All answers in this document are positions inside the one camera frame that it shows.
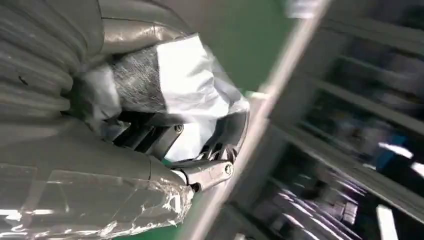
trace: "protective cover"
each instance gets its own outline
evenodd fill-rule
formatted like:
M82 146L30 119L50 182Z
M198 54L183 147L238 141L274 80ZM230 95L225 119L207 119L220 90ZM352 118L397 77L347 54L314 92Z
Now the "protective cover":
M193 197L190 187L163 178L55 170L48 181L39 181L34 180L36 173L32 167L0 165L0 205L8 206L0 209L4 219L0 239L110 239L139 234L181 222Z
M75 98L88 102L85 120L109 119L124 110L192 123L249 109L197 34L114 56L80 79Z

